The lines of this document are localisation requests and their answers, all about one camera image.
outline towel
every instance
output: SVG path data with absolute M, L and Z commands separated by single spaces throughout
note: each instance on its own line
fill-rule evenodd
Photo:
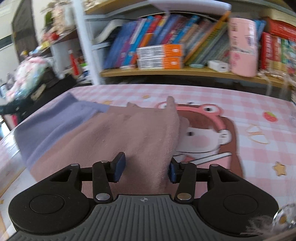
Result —
M 78 101 L 67 93 L 51 108 L 21 123 L 15 129 L 15 141 L 26 167 L 30 169 L 64 134 L 108 109 L 109 105 Z
M 37 181 L 71 163 L 91 167 L 111 161 L 118 152 L 126 154 L 126 168 L 118 183 L 110 183 L 117 194 L 174 194 L 168 166 L 189 122 L 179 117 L 173 97 L 165 109 L 141 108 L 133 104 L 97 113 L 64 135 L 32 167 Z M 84 182 L 82 192 L 92 197 L 92 183 Z

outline pink cylinder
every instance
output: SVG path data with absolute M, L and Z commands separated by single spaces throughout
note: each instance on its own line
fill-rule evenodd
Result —
M 230 18 L 231 72 L 245 77 L 254 77 L 258 70 L 258 44 L 256 23 L 244 18 Z

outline orange and white box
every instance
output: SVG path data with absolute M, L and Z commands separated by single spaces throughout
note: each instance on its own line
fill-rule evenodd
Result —
M 183 57 L 183 44 L 163 44 L 137 48 L 138 59 Z
M 182 57 L 164 57 L 138 59 L 139 69 L 181 69 L 183 68 Z

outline gray ribbed plate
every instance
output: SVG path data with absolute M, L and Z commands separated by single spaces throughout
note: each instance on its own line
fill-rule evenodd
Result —
M 190 205 L 169 195 L 119 197 L 98 204 L 90 216 L 70 231 L 50 236 L 17 232 L 10 241 L 257 241 L 220 234 L 205 225 Z

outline brown hair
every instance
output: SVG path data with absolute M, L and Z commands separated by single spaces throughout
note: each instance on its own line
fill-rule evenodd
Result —
M 199 107 L 198 105 L 184 105 L 184 104 L 180 104 L 179 106 L 190 106 L 190 107 L 196 107 L 196 108 Z M 179 110 L 178 114 L 189 120 L 190 127 L 199 128 L 199 129 L 213 128 L 217 132 L 219 131 L 215 123 L 205 115 L 192 112 L 192 111 L 184 111 L 184 110 Z M 235 126 L 233 122 L 227 117 L 221 117 L 221 116 L 217 116 L 217 117 L 224 122 L 226 129 L 230 131 L 232 136 L 230 143 L 220 146 L 219 153 L 231 152 L 232 156 L 231 156 L 230 170 L 236 175 L 243 177 L 242 167 L 240 164 L 239 156 L 237 154 L 237 138 L 236 138 L 237 132 L 236 132 Z

